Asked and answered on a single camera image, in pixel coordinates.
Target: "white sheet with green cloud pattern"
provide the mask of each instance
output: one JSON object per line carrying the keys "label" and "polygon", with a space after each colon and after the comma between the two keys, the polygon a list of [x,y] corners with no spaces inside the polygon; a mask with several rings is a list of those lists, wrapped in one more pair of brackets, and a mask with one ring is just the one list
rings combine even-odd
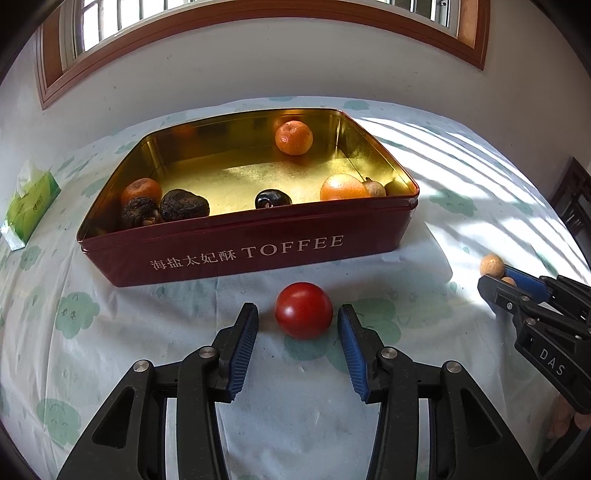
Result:
{"label": "white sheet with green cloud pattern", "polygon": [[[285,107],[344,109],[379,139],[421,187],[398,250],[372,257],[204,280],[118,289],[88,261],[76,231],[125,154],[147,133],[224,113]],[[318,97],[260,98],[179,112],[102,138],[52,173],[62,193],[22,251],[0,245],[0,419],[42,480],[53,480],[121,376],[137,360],[182,360],[235,320],[245,301],[260,331],[242,392],[218,408],[233,480],[359,480],[372,452],[377,406],[346,373],[335,325],[309,342],[286,338],[274,302],[286,285],[320,285],[335,310],[352,303],[364,326],[414,360],[464,364],[527,455],[540,455],[556,392],[513,349],[512,325],[479,297],[490,251],[533,275],[591,282],[583,256],[548,203],[468,128],[390,103]],[[168,417],[168,477],[174,406]],[[418,478],[426,478],[421,423]]]}

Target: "metal screw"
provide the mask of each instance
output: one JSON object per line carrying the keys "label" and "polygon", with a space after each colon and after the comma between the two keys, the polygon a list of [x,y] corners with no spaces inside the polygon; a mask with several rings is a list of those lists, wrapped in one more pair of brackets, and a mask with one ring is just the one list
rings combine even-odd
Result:
{"label": "metal screw", "polygon": [[147,360],[138,360],[136,363],[134,363],[134,372],[145,372],[149,367],[150,363]]}
{"label": "metal screw", "polygon": [[216,353],[217,350],[212,346],[204,346],[201,349],[199,349],[199,356],[201,358],[211,358],[215,356]]}
{"label": "metal screw", "polygon": [[462,366],[457,362],[448,362],[446,368],[452,374],[458,374],[462,371]]}
{"label": "metal screw", "polygon": [[392,348],[391,346],[385,346],[384,348],[382,348],[382,351],[380,351],[379,354],[382,355],[384,358],[387,358],[388,360],[393,360],[398,356],[398,351],[395,348]]}

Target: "blue gripper pad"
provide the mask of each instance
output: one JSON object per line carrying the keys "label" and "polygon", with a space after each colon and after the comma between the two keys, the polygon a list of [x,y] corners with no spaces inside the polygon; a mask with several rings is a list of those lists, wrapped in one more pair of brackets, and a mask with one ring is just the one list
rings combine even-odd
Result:
{"label": "blue gripper pad", "polygon": [[244,385],[246,370],[251,360],[252,348],[255,345],[257,333],[258,314],[251,313],[246,320],[240,340],[238,340],[236,351],[230,360],[228,391],[232,400],[234,400],[236,394],[242,390],[242,386]]}
{"label": "blue gripper pad", "polygon": [[349,376],[351,377],[353,388],[359,394],[361,400],[367,402],[369,399],[367,365],[359,347],[358,338],[353,331],[351,321],[352,319],[341,308],[339,310],[338,330],[340,343],[343,346],[343,353],[345,354],[345,360],[349,369]]}
{"label": "blue gripper pad", "polygon": [[525,290],[530,294],[531,299],[540,304],[543,301],[550,299],[550,294],[546,289],[546,285],[539,278],[532,277],[521,270],[516,268],[505,266],[505,275],[511,277],[517,283],[517,286],[521,290]]}

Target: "black fruit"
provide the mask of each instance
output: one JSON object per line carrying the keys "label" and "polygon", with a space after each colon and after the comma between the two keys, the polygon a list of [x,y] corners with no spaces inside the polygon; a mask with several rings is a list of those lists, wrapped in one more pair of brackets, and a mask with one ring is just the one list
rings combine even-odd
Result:
{"label": "black fruit", "polygon": [[281,190],[263,190],[255,198],[255,208],[283,207],[291,205],[291,199],[288,194]]}
{"label": "black fruit", "polygon": [[162,197],[160,215],[165,222],[207,217],[209,203],[203,197],[187,190],[174,189]]}
{"label": "black fruit", "polygon": [[148,197],[137,197],[128,201],[121,212],[124,229],[162,223],[158,205]]}

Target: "window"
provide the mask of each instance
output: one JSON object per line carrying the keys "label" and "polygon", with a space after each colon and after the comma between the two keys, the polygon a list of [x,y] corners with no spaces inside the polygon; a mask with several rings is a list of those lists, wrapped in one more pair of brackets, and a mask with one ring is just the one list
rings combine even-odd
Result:
{"label": "window", "polygon": [[74,3],[76,56],[141,20],[194,0],[67,0]]}
{"label": "window", "polygon": [[[66,54],[64,66],[72,64],[73,59],[97,46],[101,41],[119,33],[121,30],[140,23],[142,20],[162,14],[177,7],[183,7],[199,0],[66,0],[72,14],[61,19],[72,23],[73,36],[65,36],[60,41],[72,53]],[[375,0],[392,5],[410,13],[417,20],[428,20],[441,25],[454,37],[457,35],[457,20],[460,0]]]}
{"label": "window", "polygon": [[484,68],[491,0],[65,0],[37,31],[45,109],[104,65],[182,32],[258,18],[352,22]]}

